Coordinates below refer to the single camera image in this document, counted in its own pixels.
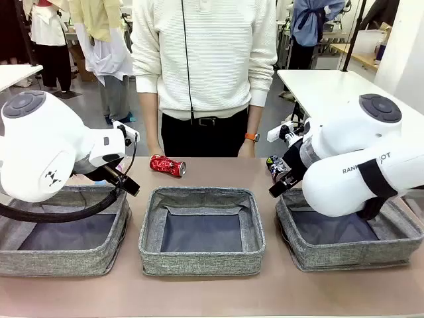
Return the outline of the person's left hand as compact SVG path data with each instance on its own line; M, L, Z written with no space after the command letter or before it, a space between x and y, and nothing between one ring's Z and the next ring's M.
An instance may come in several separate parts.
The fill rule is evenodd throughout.
M255 142L253 140L245 139L239 149L239 158L254 158L255 157Z

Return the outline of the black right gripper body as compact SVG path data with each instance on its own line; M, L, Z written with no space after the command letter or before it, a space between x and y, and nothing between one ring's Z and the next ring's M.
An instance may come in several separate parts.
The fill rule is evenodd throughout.
M303 147L302 140L298 140L289 146L282 158L289 166L292 176L304 176L311 165L311 159L305 147Z

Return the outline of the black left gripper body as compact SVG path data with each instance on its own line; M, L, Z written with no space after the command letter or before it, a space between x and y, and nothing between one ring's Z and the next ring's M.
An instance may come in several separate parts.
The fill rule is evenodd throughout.
M86 166L86 167L77 167L74 166L74 169L72 171L73 175L83 175L90 179L91 181L100 182L100 181L107 181L113 179L113 175L110 173L109 170L107 170L108 165L106 166L100 166L100 167L94 167L94 166Z

